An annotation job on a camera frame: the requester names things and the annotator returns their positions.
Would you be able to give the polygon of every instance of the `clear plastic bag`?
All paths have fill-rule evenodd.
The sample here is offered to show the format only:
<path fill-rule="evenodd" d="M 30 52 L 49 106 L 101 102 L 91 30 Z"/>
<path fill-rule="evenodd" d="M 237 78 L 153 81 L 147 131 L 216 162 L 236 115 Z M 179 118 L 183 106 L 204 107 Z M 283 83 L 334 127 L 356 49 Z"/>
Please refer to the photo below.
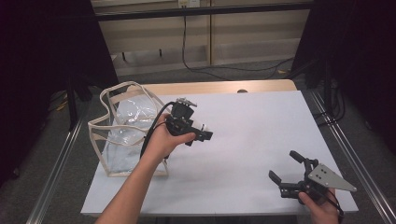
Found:
<path fill-rule="evenodd" d="M 139 162 L 144 137 L 163 102 L 132 81 L 103 90 L 100 101 L 107 113 L 88 122 L 93 148 L 107 176 L 126 176 Z M 163 161 L 155 175 L 167 174 Z"/>

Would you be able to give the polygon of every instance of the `black cable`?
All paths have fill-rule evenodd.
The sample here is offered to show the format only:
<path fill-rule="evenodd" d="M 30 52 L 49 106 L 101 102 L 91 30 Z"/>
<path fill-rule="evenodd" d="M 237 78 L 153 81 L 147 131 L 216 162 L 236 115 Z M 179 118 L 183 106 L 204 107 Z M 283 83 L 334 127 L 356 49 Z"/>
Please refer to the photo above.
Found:
<path fill-rule="evenodd" d="M 228 66 L 208 66 L 208 67 L 201 67 L 201 68 L 191 68 L 187 65 L 186 59 L 185 59 L 186 33 L 187 33 L 187 22 L 186 22 L 186 17 L 184 17 L 183 47 L 182 47 L 182 51 L 181 51 L 181 56 L 182 56 L 182 61 L 183 61 L 184 66 L 187 69 L 189 69 L 191 72 L 203 73 L 203 74 L 207 74 L 212 77 L 217 77 L 219 79 L 223 79 L 223 80 L 227 80 L 227 81 L 231 81 L 231 80 L 228 78 L 225 78 L 225 77 L 219 77 L 217 75 L 214 75 L 212 73 L 209 73 L 209 72 L 206 72 L 203 70 L 205 70 L 205 69 L 232 69 L 232 70 L 245 71 L 245 72 L 261 72 L 261 71 L 270 70 L 270 69 L 275 68 L 275 70 L 271 74 L 271 76 L 265 78 L 265 79 L 268 79 L 268 78 L 273 77 L 276 74 L 276 70 L 281 64 L 289 62 L 294 59 L 294 57 L 288 58 L 287 60 L 284 60 L 274 66 L 270 66 L 270 67 L 266 67 L 266 68 L 259 68 L 259 69 L 246 69 L 246 68 L 237 68 L 237 67 L 228 67 Z"/>
<path fill-rule="evenodd" d="M 149 143 L 149 139 L 151 138 L 152 134 L 154 133 L 154 130 L 158 127 L 157 121 L 160 118 L 160 115 L 163 113 L 163 111 L 166 109 L 166 107 L 168 107 L 169 105 L 174 105 L 174 104 L 175 104 L 175 102 L 169 102 L 168 104 L 164 105 L 163 108 L 161 108 L 160 112 L 157 114 L 157 117 L 155 117 L 155 120 L 152 122 L 151 127 L 148 129 L 148 134 L 145 137 L 145 141 L 143 142 L 143 146 L 140 151 L 140 158 L 142 158 L 143 153 L 145 153 L 146 147 L 148 146 L 148 143 Z"/>
<path fill-rule="evenodd" d="M 328 121 L 325 121 L 325 122 L 322 122 L 322 123 L 318 124 L 318 127 L 323 126 L 323 125 L 334 124 L 335 122 L 338 122 L 339 120 L 341 120 L 344 117 L 344 115 L 346 113 L 346 103 L 345 103 L 344 94 L 341 91 L 339 91 L 339 92 L 340 92 L 340 95 L 341 95 L 342 107 L 343 108 L 341 109 L 341 106 L 340 106 L 340 109 L 339 109 L 339 111 L 338 111 L 336 116 L 331 118 L 331 120 L 328 120 Z"/>
<path fill-rule="evenodd" d="M 323 195 L 322 193 L 320 193 L 315 188 L 312 188 L 311 190 L 313 190 L 320 197 L 324 198 L 329 204 L 331 204 L 332 206 L 334 206 L 338 210 L 338 223 L 341 224 L 343 222 L 345 213 L 344 213 L 344 210 L 341 208 L 340 203 L 337 200 L 337 197 L 335 197 L 335 194 L 333 194 L 331 191 L 328 190 L 328 192 L 330 192 L 330 194 L 335 199 L 335 202 L 333 202 L 329 197 L 327 197 L 326 195 Z"/>

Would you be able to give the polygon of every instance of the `wall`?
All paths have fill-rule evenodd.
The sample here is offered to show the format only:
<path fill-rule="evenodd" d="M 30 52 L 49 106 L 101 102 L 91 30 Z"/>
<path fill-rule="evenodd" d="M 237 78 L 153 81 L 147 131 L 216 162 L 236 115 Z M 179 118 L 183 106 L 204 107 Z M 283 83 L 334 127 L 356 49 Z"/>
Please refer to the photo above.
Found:
<path fill-rule="evenodd" d="M 212 6 L 223 7 L 270 3 L 282 3 L 282 1 L 216 0 L 212 1 Z M 209 5 L 209 0 L 201 1 L 201 7 Z M 113 7 L 96 7 L 94 10 L 97 13 L 103 13 L 145 11 L 176 7 L 177 1 L 168 1 Z M 217 58 L 215 48 L 224 44 L 300 38 L 308 12 L 308 10 L 299 10 L 214 15 L 212 17 L 188 17 L 187 46 L 206 46 L 208 58 L 211 52 L 213 57 L 212 63 L 214 63 Z M 181 48 L 182 46 L 184 30 L 183 18 L 101 21 L 100 26 L 110 53 L 147 49 Z"/>

